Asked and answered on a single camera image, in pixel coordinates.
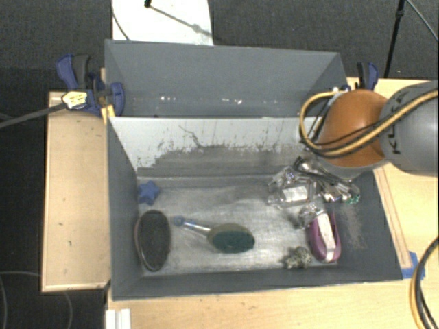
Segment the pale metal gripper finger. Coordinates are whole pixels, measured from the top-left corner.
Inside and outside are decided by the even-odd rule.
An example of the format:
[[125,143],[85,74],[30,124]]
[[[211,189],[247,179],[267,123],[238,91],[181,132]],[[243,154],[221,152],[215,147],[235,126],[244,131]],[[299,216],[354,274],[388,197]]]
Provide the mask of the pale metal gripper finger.
[[292,167],[285,167],[268,183],[268,191],[287,191],[295,193],[308,193],[310,190],[310,181],[306,176],[298,173]]
[[309,201],[309,189],[306,186],[278,189],[268,196],[268,204],[277,208],[290,208]]

